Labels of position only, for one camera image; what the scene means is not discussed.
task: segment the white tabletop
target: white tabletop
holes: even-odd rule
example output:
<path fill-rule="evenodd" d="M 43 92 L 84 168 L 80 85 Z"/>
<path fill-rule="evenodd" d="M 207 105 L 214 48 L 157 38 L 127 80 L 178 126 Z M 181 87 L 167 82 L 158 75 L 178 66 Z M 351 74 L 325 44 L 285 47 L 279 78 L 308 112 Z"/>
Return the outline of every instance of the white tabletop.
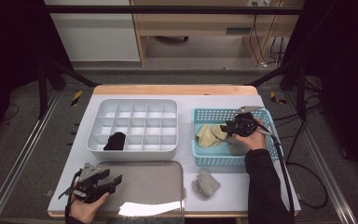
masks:
<path fill-rule="evenodd" d="M 98 164 L 97 160 L 87 149 L 87 139 L 100 103 L 106 99 L 172 99 L 178 104 L 178 144 L 173 161 L 183 166 L 184 188 L 186 189 L 186 217 L 246 217 L 248 210 L 249 176 L 244 167 L 208 167 L 212 176 L 221 184 L 217 192 L 208 200 L 203 201 L 191 188 L 191 182 L 197 179 L 200 171 L 191 151 L 191 139 L 194 131 L 191 124 L 191 114 L 194 108 L 239 108 L 243 105 L 264 106 L 258 95 L 92 95 L 89 106 L 83 116 L 72 146 L 68 161 L 62 171 L 60 182 L 48 207 L 51 216 L 63 216 L 66 197 L 60 200 L 58 196 L 71 184 L 75 172 L 83 168 L 85 162 Z M 287 208 L 289 202 L 284 185 L 282 170 L 278 161 L 274 162 L 275 169 L 281 180 L 282 199 Z M 292 186 L 296 212 L 300 211 L 298 199 Z M 100 208 L 108 212 L 109 203 Z"/>

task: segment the white cabinet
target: white cabinet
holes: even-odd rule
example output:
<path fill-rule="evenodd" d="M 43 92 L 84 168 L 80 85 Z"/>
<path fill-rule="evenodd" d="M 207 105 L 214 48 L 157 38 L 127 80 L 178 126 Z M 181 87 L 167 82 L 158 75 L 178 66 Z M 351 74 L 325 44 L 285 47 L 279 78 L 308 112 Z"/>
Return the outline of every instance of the white cabinet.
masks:
<path fill-rule="evenodd" d="M 128 6 L 128 0 L 45 0 L 46 5 Z M 139 62 L 131 14 L 51 14 L 72 62 Z"/>

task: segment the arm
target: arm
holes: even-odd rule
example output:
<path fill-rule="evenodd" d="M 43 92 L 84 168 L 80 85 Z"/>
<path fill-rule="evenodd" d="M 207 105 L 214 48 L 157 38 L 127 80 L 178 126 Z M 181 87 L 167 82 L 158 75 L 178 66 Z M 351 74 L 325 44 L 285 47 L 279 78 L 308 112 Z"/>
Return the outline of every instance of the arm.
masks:
<path fill-rule="evenodd" d="M 249 223 L 295 223 L 281 198 L 281 182 L 266 149 L 246 154 L 249 184 Z"/>

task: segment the white plastic organizer tray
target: white plastic organizer tray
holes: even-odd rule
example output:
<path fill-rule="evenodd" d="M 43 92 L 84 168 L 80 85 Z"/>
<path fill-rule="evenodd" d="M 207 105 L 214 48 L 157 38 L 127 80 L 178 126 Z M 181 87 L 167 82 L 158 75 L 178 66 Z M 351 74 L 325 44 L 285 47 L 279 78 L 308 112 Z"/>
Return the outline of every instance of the white plastic organizer tray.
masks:
<path fill-rule="evenodd" d="M 87 147 L 100 160 L 165 161 L 178 139 L 177 103 L 169 99 L 108 99 L 101 102 Z M 103 150 L 109 136 L 126 134 L 123 150 Z"/>

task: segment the gray rag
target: gray rag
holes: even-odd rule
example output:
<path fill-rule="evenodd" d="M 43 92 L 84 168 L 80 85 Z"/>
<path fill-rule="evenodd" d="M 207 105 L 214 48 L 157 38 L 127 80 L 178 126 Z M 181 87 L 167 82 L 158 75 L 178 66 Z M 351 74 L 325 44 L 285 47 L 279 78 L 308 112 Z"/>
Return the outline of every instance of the gray rag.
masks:
<path fill-rule="evenodd" d="M 207 170 L 202 169 L 197 175 L 197 179 L 191 183 L 191 186 L 203 200 L 207 200 L 217 191 L 220 183 Z"/>

